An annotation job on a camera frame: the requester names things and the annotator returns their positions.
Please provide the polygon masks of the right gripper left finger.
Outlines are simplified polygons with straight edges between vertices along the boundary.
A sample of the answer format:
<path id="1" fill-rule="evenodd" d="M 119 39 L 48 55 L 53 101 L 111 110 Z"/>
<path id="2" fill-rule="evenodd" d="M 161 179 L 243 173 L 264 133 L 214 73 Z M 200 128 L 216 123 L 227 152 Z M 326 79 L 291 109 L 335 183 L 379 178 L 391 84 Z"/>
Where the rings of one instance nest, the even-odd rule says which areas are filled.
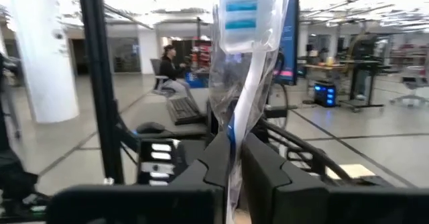
<path id="1" fill-rule="evenodd" d="M 226 224 L 230 141 L 220 132 L 170 186 L 178 191 L 172 224 Z"/>

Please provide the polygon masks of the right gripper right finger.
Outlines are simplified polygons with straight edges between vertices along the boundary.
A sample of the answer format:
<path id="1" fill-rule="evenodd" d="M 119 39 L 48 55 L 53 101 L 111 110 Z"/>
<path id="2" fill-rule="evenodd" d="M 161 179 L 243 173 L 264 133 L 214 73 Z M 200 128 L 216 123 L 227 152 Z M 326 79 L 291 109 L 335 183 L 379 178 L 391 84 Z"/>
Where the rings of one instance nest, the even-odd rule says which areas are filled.
<path id="1" fill-rule="evenodd" d="M 252 224 L 325 224 L 328 190 L 250 133 L 241 150 Z"/>

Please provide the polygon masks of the blue toothbrush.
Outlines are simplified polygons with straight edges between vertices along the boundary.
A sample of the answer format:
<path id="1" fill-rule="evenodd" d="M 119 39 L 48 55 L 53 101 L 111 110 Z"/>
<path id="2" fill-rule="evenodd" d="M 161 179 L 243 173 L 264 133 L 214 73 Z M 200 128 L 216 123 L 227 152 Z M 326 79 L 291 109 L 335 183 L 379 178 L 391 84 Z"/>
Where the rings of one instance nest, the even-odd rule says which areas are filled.
<path id="1" fill-rule="evenodd" d="M 235 224 L 241 148 L 263 115 L 290 0 L 215 0 L 209 103 L 229 142 L 226 224 Z"/>

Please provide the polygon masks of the black keyboard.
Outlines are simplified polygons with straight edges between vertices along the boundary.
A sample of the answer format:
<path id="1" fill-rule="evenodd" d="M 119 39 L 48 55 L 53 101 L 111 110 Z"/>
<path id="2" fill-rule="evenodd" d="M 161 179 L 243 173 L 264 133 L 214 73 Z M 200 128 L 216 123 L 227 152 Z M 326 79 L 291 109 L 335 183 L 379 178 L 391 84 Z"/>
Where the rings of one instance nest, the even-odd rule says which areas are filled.
<path id="1" fill-rule="evenodd" d="M 166 107 L 174 125 L 202 123 L 206 118 L 189 97 L 168 99 Z"/>

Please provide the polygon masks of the black computer mouse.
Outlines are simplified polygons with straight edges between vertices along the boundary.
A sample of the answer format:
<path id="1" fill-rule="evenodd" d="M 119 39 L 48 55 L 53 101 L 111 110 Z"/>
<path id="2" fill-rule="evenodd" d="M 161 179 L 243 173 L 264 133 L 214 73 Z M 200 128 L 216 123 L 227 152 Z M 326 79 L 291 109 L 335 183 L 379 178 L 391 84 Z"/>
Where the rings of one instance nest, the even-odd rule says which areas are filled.
<path id="1" fill-rule="evenodd" d="M 137 126 L 135 131 L 138 134 L 145 134 L 145 133 L 161 133 L 166 128 L 159 123 L 156 122 L 146 122 L 142 123 L 141 125 Z"/>

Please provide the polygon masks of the computer tower with blue lights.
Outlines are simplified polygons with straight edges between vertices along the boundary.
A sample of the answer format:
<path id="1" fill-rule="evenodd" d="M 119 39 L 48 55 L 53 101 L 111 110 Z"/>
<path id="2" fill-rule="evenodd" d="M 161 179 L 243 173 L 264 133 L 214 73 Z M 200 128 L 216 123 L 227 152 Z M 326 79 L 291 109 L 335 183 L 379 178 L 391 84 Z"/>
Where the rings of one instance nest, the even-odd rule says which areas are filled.
<path id="1" fill-rule="evenodd" d="M 336 107 L 336 86 L 331 82 L 314 83 L 314 102 L 323 107 Z"/>

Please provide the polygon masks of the person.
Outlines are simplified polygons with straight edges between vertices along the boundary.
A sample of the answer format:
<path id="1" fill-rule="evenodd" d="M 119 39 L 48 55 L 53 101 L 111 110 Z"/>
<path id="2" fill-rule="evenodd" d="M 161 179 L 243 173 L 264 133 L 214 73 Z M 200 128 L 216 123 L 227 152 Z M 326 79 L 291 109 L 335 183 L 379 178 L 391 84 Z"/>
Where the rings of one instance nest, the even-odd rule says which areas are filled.
<path id="1" fill-rule="evenodd" d="M 176 57 L 175 47 L 171 44 L 164 47 L 164 53 L 160 63 L 160 75 L 168 77 L 164 86 L 173 89 L 177 94 L 189 97 L 190 85 L 185 80 L 180 80 L 178 77 L 182 76 L 186 70 L 187 65 L 180 63 L 175 65 L 173 59 Z"/>

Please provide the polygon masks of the grey office chair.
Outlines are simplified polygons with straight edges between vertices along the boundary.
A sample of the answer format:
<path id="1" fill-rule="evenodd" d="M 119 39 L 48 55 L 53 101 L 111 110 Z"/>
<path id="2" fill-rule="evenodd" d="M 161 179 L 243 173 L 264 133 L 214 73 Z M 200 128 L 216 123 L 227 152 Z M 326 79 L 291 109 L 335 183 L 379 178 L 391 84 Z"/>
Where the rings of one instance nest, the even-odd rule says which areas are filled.
<path id="1" fill-rule="evenodd" d="M 160 74 L 161 60 L 152 58 L 150 61 L 155 74 L 155 85 L 152 90 L 152 93 L 157 95 L 163 95 L 165 97 L 171 97 L 176 92 L 174 89 L 171 89 L 166 86 L 166 82 L 169 80 L 169 78 Z"/>

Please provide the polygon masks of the standing desk with black legs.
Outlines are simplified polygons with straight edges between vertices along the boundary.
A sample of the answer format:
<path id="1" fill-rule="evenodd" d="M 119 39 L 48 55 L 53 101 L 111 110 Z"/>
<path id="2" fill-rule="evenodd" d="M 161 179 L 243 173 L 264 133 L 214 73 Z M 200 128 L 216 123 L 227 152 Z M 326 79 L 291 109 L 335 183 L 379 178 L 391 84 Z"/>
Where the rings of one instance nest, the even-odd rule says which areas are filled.
<path id="1" fill-rule="evenodd" d="M 346 58 L 329 58 L 326 62 L 318 64 L 305 64 L 304 68 L 310 71 L 323 72 L 324 77 L 309 76 L 307 81 L 331 82 L 336 86 L 336 107 L 346 106 L 352 112 L 357 113 L 362 109 L 378 108 L 380 111 L 385 107 L 384 104 L 374 104 L 373 88 L 375 75 L 382 68 L 378 56 L 374 55 L 376 35 L 369 32 L 358 34 L 350 43 L 346 52 Z M 348 98 L 338 100 L 342 79 L 350 78 Z M 308 88 L 313 90 L 314 102 L 314 83 L 308 84 Z"/>

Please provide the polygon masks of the monitor with blue screen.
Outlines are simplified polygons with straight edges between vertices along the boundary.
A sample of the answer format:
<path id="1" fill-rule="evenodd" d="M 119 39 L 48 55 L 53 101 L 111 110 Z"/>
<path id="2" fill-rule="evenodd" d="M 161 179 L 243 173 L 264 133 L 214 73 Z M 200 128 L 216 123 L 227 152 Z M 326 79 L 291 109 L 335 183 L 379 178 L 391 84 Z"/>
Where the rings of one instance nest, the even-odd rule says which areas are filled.
<path id="1" fill-rule="evenodd" d="M 278 61 L 275 66 L 275 80 L 294 86 L 297 81 L 297 54 L 299 32 L 299 0 L 288 0 L 286 18 L 280 40 Z"/>

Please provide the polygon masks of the white office chair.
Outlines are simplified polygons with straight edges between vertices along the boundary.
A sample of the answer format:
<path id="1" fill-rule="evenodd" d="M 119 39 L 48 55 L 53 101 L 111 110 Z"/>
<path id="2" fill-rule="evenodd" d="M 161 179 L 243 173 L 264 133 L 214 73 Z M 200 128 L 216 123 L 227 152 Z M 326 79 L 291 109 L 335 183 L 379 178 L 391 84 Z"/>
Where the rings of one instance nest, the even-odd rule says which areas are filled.
<path id="1" fill-rule="evenodd" d="M 402 84 L 407 89 L 411 90 L 411 93 L 408 95 L 403 95 L 400 97 L 390 99 L 389 100 L 390 104 L 393 105 L 403 100 L 410 100 L 410 102 L 407 104 L 408 107 L 414 106 L 412 101 L 418 101 L 419 104 L 421 105 L 429 104 L 429 99 L 418 96 L 416 93 L 418 89 L 429 87 L 429 82 L 425 76 L 403 76 Z"/>

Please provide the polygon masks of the white round pillar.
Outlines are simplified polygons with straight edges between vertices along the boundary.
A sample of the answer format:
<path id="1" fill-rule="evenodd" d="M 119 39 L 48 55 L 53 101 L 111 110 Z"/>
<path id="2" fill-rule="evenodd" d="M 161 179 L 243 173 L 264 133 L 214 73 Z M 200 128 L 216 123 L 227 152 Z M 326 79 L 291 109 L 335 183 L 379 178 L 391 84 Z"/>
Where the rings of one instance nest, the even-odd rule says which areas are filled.
<path id="1" fill-rule="evenodd" d="M 34 121 L 77 117 L 74 73 L 57 0 L 10 0 L 9 10 Z"/>

